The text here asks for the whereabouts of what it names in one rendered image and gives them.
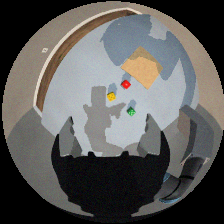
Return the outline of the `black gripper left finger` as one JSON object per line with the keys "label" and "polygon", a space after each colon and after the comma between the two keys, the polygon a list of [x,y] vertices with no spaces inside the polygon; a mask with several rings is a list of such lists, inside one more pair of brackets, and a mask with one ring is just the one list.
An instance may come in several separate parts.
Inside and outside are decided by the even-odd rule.
{"label": "black gripper left finger", "polygon": [[52,165],[60,185],[63,185],[62,172],[65,165],[82,153],[82,148],[74,136],[73,124],[70,116],[57,134],[51,152]]}

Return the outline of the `green die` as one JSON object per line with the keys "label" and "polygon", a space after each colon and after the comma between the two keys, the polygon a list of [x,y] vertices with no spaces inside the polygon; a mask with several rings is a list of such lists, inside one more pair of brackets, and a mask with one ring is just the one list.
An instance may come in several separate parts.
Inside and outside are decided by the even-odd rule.
{"label": "green die", "polygon": [[133,116],[136,112],[132,109],[132,107],[130,107],[130,108],[127,110],[127,113],[128,113],[130,116]]}

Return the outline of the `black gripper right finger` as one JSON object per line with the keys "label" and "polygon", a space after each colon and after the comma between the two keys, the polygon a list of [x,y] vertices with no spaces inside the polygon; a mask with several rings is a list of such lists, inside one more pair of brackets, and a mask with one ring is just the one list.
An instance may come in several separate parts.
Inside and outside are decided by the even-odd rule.
{"label": "black gripper right finger", "polygon": [[162,185],[170,163],[170,148],[164,132],[150,113],[147,114],[146,122],[145,133],[140,138],[137,152],[140,157],[153,163],[158,173],[157,185]]}

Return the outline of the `yellow die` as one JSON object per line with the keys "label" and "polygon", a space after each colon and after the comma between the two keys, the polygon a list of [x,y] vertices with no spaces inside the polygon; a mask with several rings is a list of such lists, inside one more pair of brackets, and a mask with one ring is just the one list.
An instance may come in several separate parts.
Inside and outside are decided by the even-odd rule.
{"label": "yellow die", "polygon": [[107,97],[108,97],[109,101],[112,101],[112,100],[116,99],[116,97],[115,97],[115,95],[114,95],[113,92],[108,93],[108,94],[107,94]]}

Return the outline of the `red die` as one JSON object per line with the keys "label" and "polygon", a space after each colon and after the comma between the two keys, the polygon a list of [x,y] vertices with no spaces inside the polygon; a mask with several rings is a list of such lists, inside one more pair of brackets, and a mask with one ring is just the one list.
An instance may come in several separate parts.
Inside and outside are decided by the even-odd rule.
{"label": "red die", "polygon": [[131,84],[130,84],[127,80],[124,80],[124,81],[121,83],[121,85],[122,85],[125,89],[127,89]]}

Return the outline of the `tan mat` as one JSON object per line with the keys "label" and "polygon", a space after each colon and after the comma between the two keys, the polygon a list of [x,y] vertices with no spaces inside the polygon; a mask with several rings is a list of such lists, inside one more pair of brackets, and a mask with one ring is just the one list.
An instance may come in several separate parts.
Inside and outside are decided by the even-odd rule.
{"label": "tan mat", "polygon": [[161,64],[141,46],[133,52],[121,68],[139,81],[147,90],[163,69]]}

